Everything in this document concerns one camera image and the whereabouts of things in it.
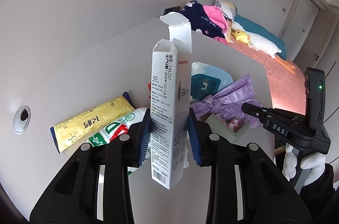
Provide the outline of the white gloved hand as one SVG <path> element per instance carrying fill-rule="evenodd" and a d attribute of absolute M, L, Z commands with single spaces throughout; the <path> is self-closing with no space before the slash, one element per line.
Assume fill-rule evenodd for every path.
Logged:
<path fill-rule="evenodd" d="M 286 154 L 282 173 L 288 181 L 295 177 L 296 166 L 298 163 L 298 159 L 296 155 L 294 155 L 293 150 L 294 148 L 292 145 L 286 144 Z M 326 156 L 319 152 L 313 152 L 302 159 L 300 168 L 302 170 L 310 170 L 310 173 L 304 182 L 304 186 L 312 184 L 321 177 L 325 171 L 325 161 Z"/>

